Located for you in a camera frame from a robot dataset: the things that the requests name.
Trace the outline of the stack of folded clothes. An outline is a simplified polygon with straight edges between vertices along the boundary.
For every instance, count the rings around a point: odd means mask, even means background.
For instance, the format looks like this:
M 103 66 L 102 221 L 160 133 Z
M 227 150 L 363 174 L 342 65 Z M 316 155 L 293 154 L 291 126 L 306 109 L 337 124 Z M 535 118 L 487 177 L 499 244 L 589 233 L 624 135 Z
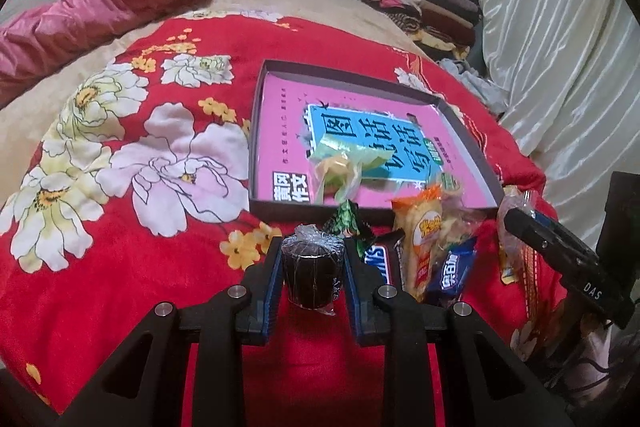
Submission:
M 386 15 L 435 62 L 464 60 L 479 41 L 478 0 L 362 0 Z

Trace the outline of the grey shallow box tray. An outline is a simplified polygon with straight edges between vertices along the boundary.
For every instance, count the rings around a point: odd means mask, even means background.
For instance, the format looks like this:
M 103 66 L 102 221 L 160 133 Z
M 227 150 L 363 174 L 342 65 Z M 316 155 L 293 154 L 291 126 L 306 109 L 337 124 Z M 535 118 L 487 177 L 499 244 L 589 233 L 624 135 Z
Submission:
M 250 212 L 265 221 L 321 221 L 349 199 L 371 225 L 387 225 L 394 198 L 440 178 L 459 182 L 472 210 L 503 198 L 454 108 L 402 84 L 269 60 L 252 123 Z

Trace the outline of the Snickers bar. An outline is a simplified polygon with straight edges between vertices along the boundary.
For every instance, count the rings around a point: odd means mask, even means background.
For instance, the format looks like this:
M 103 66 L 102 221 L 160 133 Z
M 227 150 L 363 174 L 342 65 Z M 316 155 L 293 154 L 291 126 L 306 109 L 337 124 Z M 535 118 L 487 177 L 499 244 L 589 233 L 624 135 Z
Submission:
M 376 236 L 372 245 L 363 254 L 363 263 L 378 270 L 387 285 L 404 287 L 401 257 L 405 232 L 391 231 Z

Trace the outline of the blue Oreo packet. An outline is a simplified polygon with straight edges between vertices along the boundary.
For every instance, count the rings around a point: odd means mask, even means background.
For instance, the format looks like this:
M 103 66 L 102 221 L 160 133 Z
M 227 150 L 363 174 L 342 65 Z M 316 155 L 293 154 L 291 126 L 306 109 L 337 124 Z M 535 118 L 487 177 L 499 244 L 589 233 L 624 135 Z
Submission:
M 462 243 L 452 245 L 444 260 L 437 265 L 431 283 L 427 285 L 426 302 L 432 306 L 446 306 L 449 301 L 458 299 L 477 256 L 477 237 L 472 236 Z

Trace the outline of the grey crumpled clothes pile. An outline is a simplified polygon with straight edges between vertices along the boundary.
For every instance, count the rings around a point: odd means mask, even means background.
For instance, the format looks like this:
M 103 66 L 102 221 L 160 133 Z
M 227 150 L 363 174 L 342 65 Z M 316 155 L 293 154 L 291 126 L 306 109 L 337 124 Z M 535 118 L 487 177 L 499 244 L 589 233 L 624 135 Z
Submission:
M 467 61 L 443 58 L 439 67 L 454 76 L 466 90 L 482 103 L 489 113 L 500 117 L 509 108 L 509 91 L 501 88 L 492 80 L 482 77 Z

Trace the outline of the green cartoon snack packet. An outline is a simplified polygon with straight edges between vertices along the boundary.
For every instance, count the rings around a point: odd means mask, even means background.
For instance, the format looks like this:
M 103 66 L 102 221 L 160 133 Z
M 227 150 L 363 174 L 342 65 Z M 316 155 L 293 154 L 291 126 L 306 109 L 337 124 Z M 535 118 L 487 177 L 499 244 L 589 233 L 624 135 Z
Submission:
M 346 200 L 337 206 L 330 219 L 322 225 L 322 231 L 333 235 L 355 237 L 357 241 L 365 244 L 372 243 L 375 238 L 370 225 L 361 217 L 359 206 L 351 200 Z

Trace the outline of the green milk candy packet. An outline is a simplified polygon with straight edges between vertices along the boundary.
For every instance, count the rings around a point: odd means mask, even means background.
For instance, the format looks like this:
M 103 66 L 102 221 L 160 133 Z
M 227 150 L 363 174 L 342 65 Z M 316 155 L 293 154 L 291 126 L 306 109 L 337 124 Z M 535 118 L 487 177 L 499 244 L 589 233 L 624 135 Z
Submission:
M 322 205 L 330 196 L 337 205 L 358 197 L 360 187 L 372 190 L 399 190 L 402 181 L 393 180 L 388 174 L 366 174 L 383 168 L 394 153 L 385 148 L 375 148 L 335 139 L 322 139 L 309 153 L 311 202 Z

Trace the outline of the round cake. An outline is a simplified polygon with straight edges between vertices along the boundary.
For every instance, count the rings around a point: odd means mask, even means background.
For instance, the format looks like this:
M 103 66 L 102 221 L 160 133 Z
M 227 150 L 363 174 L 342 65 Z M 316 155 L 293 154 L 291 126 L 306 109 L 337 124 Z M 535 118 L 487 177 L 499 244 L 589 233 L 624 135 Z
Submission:
M 438 178 L 442 196 L 442 224 L 438 233 L 437 247 L 443 252 L 470 239 L 485 220 L 482 210 L 471 209 L 463 204 L 462 183 L 451 173 L 442 172 Z

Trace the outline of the dark chocolate cake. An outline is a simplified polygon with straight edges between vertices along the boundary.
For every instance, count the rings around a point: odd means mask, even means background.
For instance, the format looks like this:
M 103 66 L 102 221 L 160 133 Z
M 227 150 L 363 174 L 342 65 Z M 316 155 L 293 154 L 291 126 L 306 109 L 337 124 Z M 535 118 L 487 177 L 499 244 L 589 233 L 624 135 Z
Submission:
M 341 236 L 299 225 L 281 245 L 288 299 L 299 308 L 334 314 L 343 280 L 345 243 Z

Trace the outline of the beige bed sheet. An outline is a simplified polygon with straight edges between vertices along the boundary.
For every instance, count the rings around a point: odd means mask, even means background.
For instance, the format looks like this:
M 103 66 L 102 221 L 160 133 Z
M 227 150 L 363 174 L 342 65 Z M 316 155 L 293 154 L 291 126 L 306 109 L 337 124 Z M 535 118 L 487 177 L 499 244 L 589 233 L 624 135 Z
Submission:
M 358 0 L 209 0 L 213 11 L 257 10 L 310 20 L 350 32 L 361 38 L 423 56 L 384 14 Z M 1 109 L 1 198 L 21 184 L 41 138 L 68 98 L 84 80 L 160 26 L 149 23 L 98 46 L 59 72 L 40 80 Z

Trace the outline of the pink Chinese book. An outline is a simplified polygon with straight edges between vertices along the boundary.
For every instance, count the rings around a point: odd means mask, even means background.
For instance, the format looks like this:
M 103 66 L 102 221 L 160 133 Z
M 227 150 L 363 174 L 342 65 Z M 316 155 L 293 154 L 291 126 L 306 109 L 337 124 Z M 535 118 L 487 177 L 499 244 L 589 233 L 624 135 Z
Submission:
M 322 139 L 394 153 L 366 177 L 385 173 L 402 181 L 401 187 L 360 187 L 354 202 L 363 209 L 388 209 L 392 198 L 421 191 L 442 172 L 462 183 L 466 207 L 495 209 L 502 197 L 458 112 L 441 98 L 402 84 L 268 70 L 259 81 L 253 124 L 252 202 L 314 205 L 308 155 Z

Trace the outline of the orange bread snack packet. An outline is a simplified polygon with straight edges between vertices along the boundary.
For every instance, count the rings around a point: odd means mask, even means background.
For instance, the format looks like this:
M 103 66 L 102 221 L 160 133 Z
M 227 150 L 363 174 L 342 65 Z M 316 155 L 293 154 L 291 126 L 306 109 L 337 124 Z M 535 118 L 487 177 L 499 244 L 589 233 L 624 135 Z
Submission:
M 405 233 L 400 253 L 402 288 L 422 303 L 432 275 L 432 249 L 442 228 L 442 187 L 436 183 L 416 195 L 392 200 L 394 229 Z

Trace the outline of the white satin curtain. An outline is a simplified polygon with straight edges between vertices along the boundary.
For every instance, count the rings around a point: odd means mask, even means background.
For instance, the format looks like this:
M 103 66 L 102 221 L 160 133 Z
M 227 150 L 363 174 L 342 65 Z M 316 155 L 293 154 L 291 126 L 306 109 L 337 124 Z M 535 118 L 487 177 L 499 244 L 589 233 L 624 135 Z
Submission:
M 639 170 L 639 24 L 625 0 L 482 0 L 501 118 L 562 225 L 597 244 L 612 173 Z

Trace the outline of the pink satin quilt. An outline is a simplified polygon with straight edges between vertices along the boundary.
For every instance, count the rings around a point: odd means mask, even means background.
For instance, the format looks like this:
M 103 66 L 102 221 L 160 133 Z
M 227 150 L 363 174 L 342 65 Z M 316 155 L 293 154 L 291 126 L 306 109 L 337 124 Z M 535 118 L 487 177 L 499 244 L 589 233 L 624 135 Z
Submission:
M 1 25 L 1 105 L 82 54 L 195 0 L 56 0 Z

